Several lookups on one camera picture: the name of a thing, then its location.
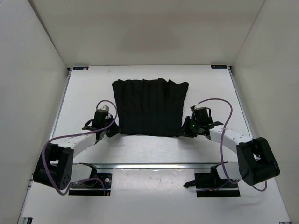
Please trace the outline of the black pleated skirt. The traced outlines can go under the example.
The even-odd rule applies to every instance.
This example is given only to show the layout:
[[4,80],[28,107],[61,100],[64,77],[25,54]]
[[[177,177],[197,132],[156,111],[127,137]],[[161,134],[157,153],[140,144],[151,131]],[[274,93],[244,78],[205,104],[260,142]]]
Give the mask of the black pleated skirt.
[[117,80],[112,87],[122,134],[179,136],[188,82]]

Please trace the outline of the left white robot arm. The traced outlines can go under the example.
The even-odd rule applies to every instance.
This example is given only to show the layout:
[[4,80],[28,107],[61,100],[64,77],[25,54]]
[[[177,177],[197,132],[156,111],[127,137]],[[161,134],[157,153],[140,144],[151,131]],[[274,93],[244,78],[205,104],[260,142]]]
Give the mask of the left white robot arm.
[[105,136],[111,138],[118,134],[119,127],[108,107],[104,106],[95,111],[94,118],[87,121],[82,130],[81,133],[58,136],[45,143],[34,170],[34,182],[53,187],[63,196],[78,183],[88,186],[97,182],[103,184],[97,177],[95,166],[87,163],[74,165],[73,159]]

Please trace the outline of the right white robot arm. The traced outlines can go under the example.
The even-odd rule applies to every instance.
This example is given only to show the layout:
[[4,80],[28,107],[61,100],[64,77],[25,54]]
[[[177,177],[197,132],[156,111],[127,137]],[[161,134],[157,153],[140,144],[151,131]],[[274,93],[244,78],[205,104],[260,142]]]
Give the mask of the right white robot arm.
[[219,121],[213,121],[211,109],[208,107],[191,107],[192,115],[187,116],[183,127],[184,137],[205,136],[220,145],[220,150],[226,147],[237,155],[236,162],[224,161],[211,166],[208,173],[196,174],[195,180],[184,184],[188,188],[196,186],[207,190],[215,190],[226,184],[237,184],[244,181],[249,186],[265,182],[279,176],[280,168],[268,141],[263,138],[251,138],[239,134]]

